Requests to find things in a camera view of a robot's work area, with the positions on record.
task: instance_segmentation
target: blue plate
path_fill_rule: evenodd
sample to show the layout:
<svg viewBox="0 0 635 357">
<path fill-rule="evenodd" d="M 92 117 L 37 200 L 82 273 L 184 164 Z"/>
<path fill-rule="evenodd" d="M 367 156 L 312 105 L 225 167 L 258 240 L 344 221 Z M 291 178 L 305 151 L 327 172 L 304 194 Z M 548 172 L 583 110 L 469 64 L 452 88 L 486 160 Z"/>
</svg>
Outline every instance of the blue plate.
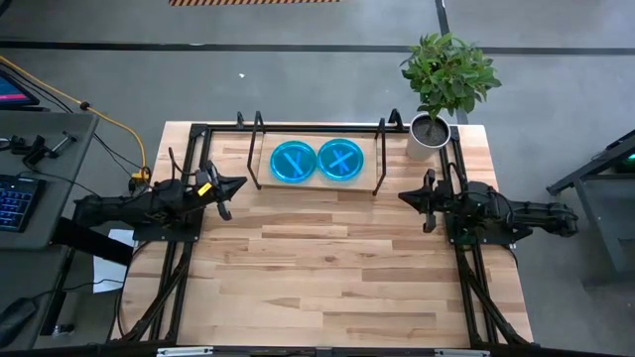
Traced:
<svg viewBox="0 0 635 357">
<path fill-rule="evenodd" d="M 316 170 L 316 152 L 301 141 L 280 144 L 271 154 L 271 172 L 286 183 L 299 183 Z"/>
<path fill-rule="evenodd" d="M 364 154 L 350 140 L 333 139 L 319 149 L 317 165 L 329 179 L 349 180 L 364 167 Z"/>
</svg>

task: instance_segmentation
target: backlit keyboard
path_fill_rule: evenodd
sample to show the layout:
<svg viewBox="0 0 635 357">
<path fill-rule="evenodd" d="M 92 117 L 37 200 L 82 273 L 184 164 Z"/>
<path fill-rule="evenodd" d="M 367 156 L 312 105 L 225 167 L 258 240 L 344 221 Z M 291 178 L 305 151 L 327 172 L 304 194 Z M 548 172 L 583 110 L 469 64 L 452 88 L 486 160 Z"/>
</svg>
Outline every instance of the backlit keyboard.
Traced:
<svg viewBox="0 0 635 357">
<path fill-rule="evenodd" d="M 23 232 L 46 181 L 0 175 L 0 230 Z"/>
</svg>

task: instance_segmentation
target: wooden tabletop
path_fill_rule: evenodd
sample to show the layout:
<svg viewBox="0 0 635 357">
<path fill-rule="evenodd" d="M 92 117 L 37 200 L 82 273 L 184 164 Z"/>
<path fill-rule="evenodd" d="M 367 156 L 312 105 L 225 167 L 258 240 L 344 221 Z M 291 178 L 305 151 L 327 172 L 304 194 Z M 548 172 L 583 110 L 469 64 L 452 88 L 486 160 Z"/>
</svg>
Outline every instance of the wooden tabletop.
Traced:
<svg viewBox="0 0 635 357">
<path fill-rule="evenodd" d="M 170 176 L 169 147 L 183 162 L 190 125 L 166 123 L 153 179 Z M 458 128 L 469 179 L 496 187 L 484 127 Z M 249 177 L 250 136 L 213 134 L 210 158 L 222 175 Z M 440 159 L 409 160 L 406 141 L 405 134 L 387 135 L 388 173 L 376 197 L 298 188 L 259 191 L 250 179 L 229 204 L 233 220 L 223 221 L 209 207 L 194 246 L 179 343 L 467 347 L 456 259 L 443 220 L 438 218 L 434 233 L 424 234 L 424 217 L 397 197 L 421 187 L 429 168 L 440 177 Z M 254 171 L 261 142 L 260 135 Z M 130 269 L 122 312 L 127 328 L 157 293 L 165 249 L 163 243 L 148 245 Z M 483 256 L 493 300 L 532 340 L 510 253 L 485 246 Z M 478 304 L 476 310 L 486 338 Z"/>
</svg>

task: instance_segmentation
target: computer monitor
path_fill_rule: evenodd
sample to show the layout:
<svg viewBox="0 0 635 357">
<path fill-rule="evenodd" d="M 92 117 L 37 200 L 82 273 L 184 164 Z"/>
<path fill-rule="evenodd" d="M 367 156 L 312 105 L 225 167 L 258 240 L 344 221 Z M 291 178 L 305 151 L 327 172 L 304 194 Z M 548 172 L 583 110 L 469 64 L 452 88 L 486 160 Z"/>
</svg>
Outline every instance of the computer monitor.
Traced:
<svg viewBox="0 0 635 357">
<path fill-rule="evenodd" d="M 0 109 L 12 109 L 27 105 L 38 105 L 40 100 L 0 70 Z"/>
</svg>

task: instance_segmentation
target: concrete floor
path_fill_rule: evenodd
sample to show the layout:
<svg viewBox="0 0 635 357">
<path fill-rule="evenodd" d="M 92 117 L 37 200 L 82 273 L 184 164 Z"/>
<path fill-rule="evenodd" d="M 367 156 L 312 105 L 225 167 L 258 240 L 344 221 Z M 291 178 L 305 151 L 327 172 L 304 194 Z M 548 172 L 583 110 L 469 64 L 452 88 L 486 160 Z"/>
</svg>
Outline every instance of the concrete floor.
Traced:
<svg viewBox="0 0 635 357">
<path fill-rule="evenodd" d="M 156 0 L 21 0 L 0 19 L 0 39 L 218 44 L 407 45 L 437 32 L 434 0 L 342 0 L 329 5 L 169 8 Z M 632 47 L 634 5 L 617 0 L 447 0 L 450 28 L 483 46 Z M 0 51 L 39 78 L 135 128 L 149 163 L 167 120 L 377 121 L 393 107 L 412 117 L 417 95 L 401 78 L 403 54 L 123 53 Z M 501 191 L 549 200 L 544 187 L 633 129 L 632 57 L 494 57 L 503 86 L 468 116 L 484 124 Z M 129 158 L 138 149 L 121 130 L 99 135 Z M 104 170 L 90 148 L 79 181 L 119 194 L 127 178 Z M 83 192 L 76 191 L 76 196 Z M 572 192 L 560 200 L 582 214 Z M 519 244 L 520 276 L 536 342 L 555 348 L 635 353 L 635 287 L 585 290 L 607 264 L 585 219 L 563 239 L 538 232 Z M 66 341 L 101 342 L 87 299 Z"/>
</svg>

